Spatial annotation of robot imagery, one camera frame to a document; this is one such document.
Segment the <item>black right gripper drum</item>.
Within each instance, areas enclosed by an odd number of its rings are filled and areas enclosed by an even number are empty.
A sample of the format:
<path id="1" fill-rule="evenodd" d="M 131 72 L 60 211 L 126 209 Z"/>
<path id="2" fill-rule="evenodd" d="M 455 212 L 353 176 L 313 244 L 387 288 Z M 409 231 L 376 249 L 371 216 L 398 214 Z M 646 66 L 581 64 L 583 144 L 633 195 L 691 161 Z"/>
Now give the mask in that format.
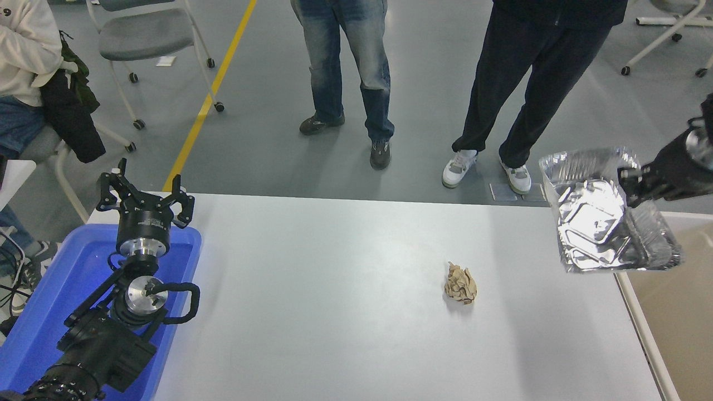
<path id="1" fill-rule="evenodd" d="M 680 200 L 711 194 L 711 139 L 702 129 L 688 129 L 649 163 L 654 199 Z"/>

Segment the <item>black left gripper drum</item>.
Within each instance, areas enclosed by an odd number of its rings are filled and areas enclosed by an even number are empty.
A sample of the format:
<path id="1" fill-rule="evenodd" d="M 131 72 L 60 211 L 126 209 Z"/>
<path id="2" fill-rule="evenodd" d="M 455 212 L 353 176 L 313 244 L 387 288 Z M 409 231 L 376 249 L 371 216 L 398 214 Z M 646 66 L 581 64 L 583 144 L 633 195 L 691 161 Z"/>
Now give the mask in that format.
<path id="1" fill-rule="evenodd" d="M 172 211 L 129 198 L 118 208 L 117 250 L 168 250 Z"/>

